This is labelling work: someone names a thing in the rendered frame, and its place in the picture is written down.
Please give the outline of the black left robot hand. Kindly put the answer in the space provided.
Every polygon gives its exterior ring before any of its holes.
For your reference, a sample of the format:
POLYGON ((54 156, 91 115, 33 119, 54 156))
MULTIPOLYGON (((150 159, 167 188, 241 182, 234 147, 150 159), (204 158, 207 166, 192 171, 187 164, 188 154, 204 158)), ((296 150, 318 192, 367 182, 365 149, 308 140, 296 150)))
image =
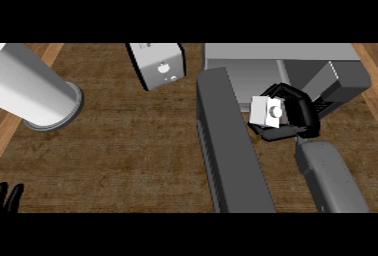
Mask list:
POLYGON ((24 185, 18 184, 12 192, 8 192, 9 184, 0 183, 0 214, 17 213, 20 209, 20 202, 24 193, 24 185))

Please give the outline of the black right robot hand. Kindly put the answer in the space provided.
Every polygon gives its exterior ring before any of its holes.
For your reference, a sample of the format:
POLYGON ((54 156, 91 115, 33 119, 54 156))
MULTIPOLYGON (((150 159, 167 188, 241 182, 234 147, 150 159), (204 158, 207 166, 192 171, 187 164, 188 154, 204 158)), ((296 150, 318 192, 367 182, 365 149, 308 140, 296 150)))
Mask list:
POLYGON ((274 142, 296 136, 303 139, 317 138, 321 131, 321 121, 308 93, 291 85, 280 83, 266 89, 263 96, 284 99, 288 123, 281 124, 278 128, 249 123, 250 128, 262 136, 262 139, 274 142))

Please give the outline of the white milk carton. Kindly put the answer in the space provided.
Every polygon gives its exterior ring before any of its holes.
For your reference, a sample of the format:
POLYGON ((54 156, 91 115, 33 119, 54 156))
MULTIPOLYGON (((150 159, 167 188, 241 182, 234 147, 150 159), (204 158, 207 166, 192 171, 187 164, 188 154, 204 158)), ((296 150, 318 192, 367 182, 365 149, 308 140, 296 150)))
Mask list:
POLYGON ((255 96, 250 105, 250 123, 278 128, 284 114, 283 100, 271 96, 255 96))

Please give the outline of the grey microwave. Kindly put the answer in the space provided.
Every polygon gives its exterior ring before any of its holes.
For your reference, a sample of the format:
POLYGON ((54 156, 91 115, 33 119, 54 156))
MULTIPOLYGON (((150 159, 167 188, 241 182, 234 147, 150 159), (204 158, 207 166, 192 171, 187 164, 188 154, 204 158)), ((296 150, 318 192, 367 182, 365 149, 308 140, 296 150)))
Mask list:
POLYGON ((275 83, 303 90, 319 117, 373 85, 350 43, 206 43, 204 69, 225 67, 243 112, 275 83))

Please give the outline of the dark grey microwave door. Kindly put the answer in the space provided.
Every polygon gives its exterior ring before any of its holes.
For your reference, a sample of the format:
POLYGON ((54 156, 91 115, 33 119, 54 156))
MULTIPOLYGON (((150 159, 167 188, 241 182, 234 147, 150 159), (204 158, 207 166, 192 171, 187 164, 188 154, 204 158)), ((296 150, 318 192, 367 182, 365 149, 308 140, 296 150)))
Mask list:
POLYGON ((197 79, 197 127, 216 213, 275 213, 225 68, 197 79))

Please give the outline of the grey boxy appliance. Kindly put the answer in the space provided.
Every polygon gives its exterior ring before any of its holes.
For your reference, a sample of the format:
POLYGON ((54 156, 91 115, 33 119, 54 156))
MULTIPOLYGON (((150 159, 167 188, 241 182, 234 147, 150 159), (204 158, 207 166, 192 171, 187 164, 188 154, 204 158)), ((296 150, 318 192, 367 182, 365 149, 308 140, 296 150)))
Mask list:
POLYGON ((147 91, 187 76, 185 49, 179 43, 128 43, 126 48, 147 91))

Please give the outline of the white cylindrical container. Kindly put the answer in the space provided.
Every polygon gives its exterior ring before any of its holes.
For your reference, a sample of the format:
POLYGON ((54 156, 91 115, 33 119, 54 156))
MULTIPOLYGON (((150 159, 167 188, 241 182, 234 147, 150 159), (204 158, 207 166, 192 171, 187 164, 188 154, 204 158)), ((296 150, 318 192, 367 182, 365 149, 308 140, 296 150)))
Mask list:
POLYGON ((82 88, 66 81, 23 43, 0 43, 0 108, 30 129, 52 132, 77 118, 82 88))

